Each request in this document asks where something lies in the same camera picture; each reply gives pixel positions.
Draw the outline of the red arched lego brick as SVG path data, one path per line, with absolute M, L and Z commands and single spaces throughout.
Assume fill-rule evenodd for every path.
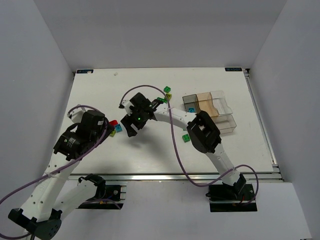
M 112 120 L 112 121 L 109 122 L 109 124 L 116 128 L 119 123 L 118 123 L 117 120 Z

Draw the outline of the small teal square lego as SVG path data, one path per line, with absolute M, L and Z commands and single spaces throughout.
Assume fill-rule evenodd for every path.
M 115 131 L 116 131 L 117 133 L 119 133 L 119 132 L 122 132 L 122 131 L 123 131 L 123 129 L 122 129 L 122 127 L 121 127 L 121 125 L 120 125 L 120 124 L 115 125 L 115 126 L 114 126 L 114 128 L 115 128 Z

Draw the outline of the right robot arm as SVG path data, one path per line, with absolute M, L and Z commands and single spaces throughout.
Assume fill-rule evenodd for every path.
M 192 113 L 172 108 L 159 99 L 150 101 L 140 92 L 129 100 L 122 99 L 119 108 L 126 111 L 121 123 L 128 137 L 136 136 L 149 120 L 185 129 L 193 147 L 205 154 L 217 169 L 222 184 L 236 195 L 244 188 L 246 179 L 230 161 L 222 144 L 221 132 L 207 112 Z

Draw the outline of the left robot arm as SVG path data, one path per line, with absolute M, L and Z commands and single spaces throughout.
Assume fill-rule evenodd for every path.
M 87 200 L 99 200 L 105 195 L 106 181 L 95 174 L 80 179 L 79 184 L 58 198 L 63 186 L 80 161 L 100 145 L 114 130 L 106 116 L 95 109 L 68 114 L 73 124 L 58 138 L 52 158 L 30 197 L 8 218 L 24 228 L 32 237 L 51 240 L 59 231 L 63 219 Z

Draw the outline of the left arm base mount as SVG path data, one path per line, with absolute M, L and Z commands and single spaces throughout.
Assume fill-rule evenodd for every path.
M 78 209 L 85 210 L 121 210 L 126 199 L 127 186 L 121 183 L 110 183 L 96 174 L 78 178 L 78 185 L 84 181 L 92 182 L 96 187 L 93 197 L 83 202 Z

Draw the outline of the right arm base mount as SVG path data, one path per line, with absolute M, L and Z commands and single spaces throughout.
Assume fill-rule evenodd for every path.
M 205 196 L 209 200 L 211 213 L 245 213 L 257 212 L 255 192 L 252 184 L 246 184 L 236 195 L 222 184 L 208 187 Z

